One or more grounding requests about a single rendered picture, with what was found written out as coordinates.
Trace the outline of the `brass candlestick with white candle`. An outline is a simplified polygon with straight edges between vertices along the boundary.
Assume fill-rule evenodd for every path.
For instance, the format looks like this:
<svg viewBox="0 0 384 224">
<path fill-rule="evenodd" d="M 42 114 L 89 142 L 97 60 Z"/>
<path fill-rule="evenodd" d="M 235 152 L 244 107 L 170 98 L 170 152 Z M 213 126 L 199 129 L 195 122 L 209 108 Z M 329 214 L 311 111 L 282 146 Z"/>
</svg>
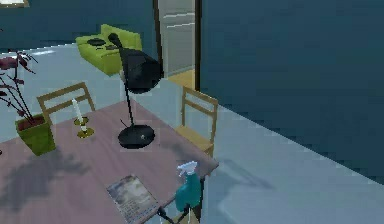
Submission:
<svg viewBox="0 0 384 224">
<path fill-rule="evenodd" d="M 79 138 L 87 138 L 94 134 L 94 130 L 92 128 L 88 128 L 86 126 L 86 122 L 84 121 L 84 118 L 81 114 L 78 102 L 76 99 L 72 99 L 72 104 L 74 106 L 74 110 L 77 116 L 77 119 L 75 123 L 80 127 L 80 131 L 78 132 L 77 136 Z"/>
</svg>

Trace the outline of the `light wooden chair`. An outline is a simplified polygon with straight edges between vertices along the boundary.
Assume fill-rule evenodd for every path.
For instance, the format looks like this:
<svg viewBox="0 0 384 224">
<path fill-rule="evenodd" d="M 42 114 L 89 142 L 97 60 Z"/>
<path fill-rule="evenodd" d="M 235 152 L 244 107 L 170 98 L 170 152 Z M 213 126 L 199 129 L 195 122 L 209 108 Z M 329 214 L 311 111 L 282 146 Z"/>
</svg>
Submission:
<svg viewBox="0 0 384 224">
<path fill-rule="evenodd" d="M 80 82 L 80 83 L 77 83 L 77 84 L 74 84 L 74 85 L 59 89 L 59 90 L 55 90 L 53 92 L 50 92 L 50 93 L 47 93 L 47 94 L 44 94 L 44 95 L 37 97 L 37 101 L 38 101 L 38 103 L 42 109 L 42 114 L 44 115 L 44 118 L 49 125 L 52 125 L 52 120 L 50 118 L 50 115 L 52 113 L 58 112 L 61 109 L 69 107 L 72 104 L 72 101 L 67 100 L 63 103 L 57 104 L 57 105 L 50 107 L 50 108 L 47 108 L 45 106 L 45 102 L 52 100 L 54 98 L 57 98 L 59 96 L 63 96 L 65 94 L 68 94 L 70 92 L 77 91 L 79 89 L 82 89 L 84 91 L 84 94 L 76 97 L 76 100 L 77 101 L 87 100 L 89 105 L 90 105 L 91 110 L 94 111 L 95 110 L 94 102 L 93 102 L 93 100 L 90 96 L 89 90 L 88 90 L 88 88 L 84 82 Z"/>
<path fill-rule="evenodd" d="M 209 103 L 212 106 L 212 109 L 211 110 L 206 109 L 203 106 L 200 106 L 199 104 L 193 102 L 192 100 L 189 100 L 187 98 L 187 95 L 192 95 L 206 103 Z M 186 124 L 186 107 L 187 106 L 212 118 L 210 138 L 203 137 L 197 131 L 187 126 Z M 176 132 L 179 133 L 184 138 L 186 138 L 191 143 L 193 143 L 201 151 L 203 151 L 210 157 L 213 157 L 213 154 L 214 154 L 218 106 L 219 106 L 219 103 L 217 99 L 211 96 L 208 96 L 204 93 L 201 93 L 199 91 L 193 90 L 191 88 L 188 88 L 185 86 L 182 87 L 181 109 L 180 109 L 181 124 L 176 128 Z"/>
</svg>

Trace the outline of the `green sofa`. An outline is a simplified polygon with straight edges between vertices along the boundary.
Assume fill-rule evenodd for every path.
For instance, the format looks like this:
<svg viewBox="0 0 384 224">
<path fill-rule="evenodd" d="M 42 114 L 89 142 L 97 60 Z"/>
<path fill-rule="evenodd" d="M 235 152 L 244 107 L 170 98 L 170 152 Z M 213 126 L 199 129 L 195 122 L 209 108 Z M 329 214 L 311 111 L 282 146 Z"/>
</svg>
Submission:
<svg viewBox="0 0 384 224">
<path fill-rule="evenodd" d="M 139 33 L 123 30 L 108 24 L 101 25 L 99 34 L 80 36 L 75 39 L 81 57 L 109 76 L 118 73 L 122 69 L 119 50 L 112 49 L 112 43 L 108 39 L 111 33 L 118 35 L 124 48 L 142 49 Z M 102 46 L 90 45 L 88 41 L 95 38 L 103 40 L 105 44 Z"/>
</svg>

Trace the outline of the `grey room door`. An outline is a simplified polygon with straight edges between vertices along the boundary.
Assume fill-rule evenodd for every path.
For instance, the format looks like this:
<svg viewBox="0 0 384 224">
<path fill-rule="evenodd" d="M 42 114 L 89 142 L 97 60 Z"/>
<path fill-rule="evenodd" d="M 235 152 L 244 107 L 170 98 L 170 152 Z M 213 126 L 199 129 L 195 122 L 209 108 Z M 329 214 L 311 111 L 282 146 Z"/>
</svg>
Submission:
<svg viewBox="0 0 384 224">
<path fill-rule="evenodd" d="M 165 76 L 194 68 L 195 0 L 158 0 Z"/>
</svg>

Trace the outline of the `grey printed magazine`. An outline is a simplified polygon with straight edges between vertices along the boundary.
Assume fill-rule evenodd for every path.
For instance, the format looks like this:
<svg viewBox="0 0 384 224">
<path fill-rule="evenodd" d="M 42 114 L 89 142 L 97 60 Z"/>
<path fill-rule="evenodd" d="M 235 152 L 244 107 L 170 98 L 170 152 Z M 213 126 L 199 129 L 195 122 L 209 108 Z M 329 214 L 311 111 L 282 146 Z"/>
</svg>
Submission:
<svg viewBox="0 0 384 224">
<path fill-rule="evenodd" d="M 127 224 L 144 224 L 159 207 L 158 201 L 136 175 L 128 175 L 106 190 Z"/>
</svg>

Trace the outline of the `red plant in green pot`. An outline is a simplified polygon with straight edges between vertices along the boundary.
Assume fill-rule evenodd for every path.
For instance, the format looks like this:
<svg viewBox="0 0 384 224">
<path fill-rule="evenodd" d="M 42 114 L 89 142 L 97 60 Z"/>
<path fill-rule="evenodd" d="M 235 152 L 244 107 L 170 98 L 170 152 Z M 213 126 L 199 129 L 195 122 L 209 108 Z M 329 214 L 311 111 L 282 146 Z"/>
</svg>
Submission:
<svg viewBox="0 0 384 224">
<path fill-rule="evenodd" d="M 41 156 L 56 148 L 54 137 L 47 119 L 42 113 L 33 115 L 26 104 L 21 87 L 25 81 L 18 75 L 19 68 L 34 74 L 28 67 L 29 61 L 36 59 L 23 51 L 15 51 L 15 56 L 0 58 L 0 102 L 13 108 L 19 120 L 15 129 L 20 139 L 36 156 Z"/>
</svg>

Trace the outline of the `pinkish brown wooden table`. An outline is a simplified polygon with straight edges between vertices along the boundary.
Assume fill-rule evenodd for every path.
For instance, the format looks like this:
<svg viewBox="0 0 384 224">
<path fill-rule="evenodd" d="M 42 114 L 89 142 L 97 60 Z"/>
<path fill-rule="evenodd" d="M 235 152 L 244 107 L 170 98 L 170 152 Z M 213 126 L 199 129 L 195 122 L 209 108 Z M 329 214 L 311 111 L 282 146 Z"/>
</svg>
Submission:
<svg viewBox="0 0 384 224">
<path fill-rule="evenodd" d="M 126 150 L 117 136 L 127 117 L 120 102 L 88 114 L 95 133 L 77 137 L 71 120 L 53 126 L 56 149 L 35 156 L 19 138 L 0 143 L 0 224 L 125 224 L 107 187 L 135 174 L 161 206 L 183 183 L 177 166 L 196 161 L 205 176 L 218 167 L 198 147 L 136 102 L 135 121 L 156 138 L 140 150 Z"/>
</svg>

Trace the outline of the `black desk lamp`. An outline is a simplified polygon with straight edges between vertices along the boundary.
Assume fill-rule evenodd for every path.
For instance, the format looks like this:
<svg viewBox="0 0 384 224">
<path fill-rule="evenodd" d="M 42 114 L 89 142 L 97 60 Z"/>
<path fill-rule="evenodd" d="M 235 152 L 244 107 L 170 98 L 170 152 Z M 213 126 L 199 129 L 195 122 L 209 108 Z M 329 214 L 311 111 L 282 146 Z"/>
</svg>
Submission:
<svg viewBox="0 0 384 224">
<path fill-rule="evenodd" d="M 134 122 L 130 93 L 143 94 L 153 89 L 164 75 L 163 66 L 141 50 L 124 47 L 116 33 L 111 33 L 108 39 L 119 50 L 122 61 L 121 79 L 130 119 L 130 125 L 118 135 L 119 144 L 126 149 L 140 149 L 152 143 L 155 132 L 149 125 Z"/>
</svg>

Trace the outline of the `teal spray bottle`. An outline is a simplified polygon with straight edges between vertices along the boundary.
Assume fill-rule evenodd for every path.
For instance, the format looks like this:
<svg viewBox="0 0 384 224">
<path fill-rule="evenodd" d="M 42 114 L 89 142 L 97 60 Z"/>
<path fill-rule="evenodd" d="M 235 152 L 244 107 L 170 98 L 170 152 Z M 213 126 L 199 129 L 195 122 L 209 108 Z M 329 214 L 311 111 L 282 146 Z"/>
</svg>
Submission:
<svg viewBox="0 0 384 224">
<path fill-rule="evenodd" d="M 175 193 L 176 208 L 180 212 L 186 207 L 194 208 L 200 204 L 201 183 L 195 171 L 197 165 L 196 161 L 190 161 L 177 167 L 180 171 L 179 176 L 184 178 L 184 184 Z"/>
</svg>

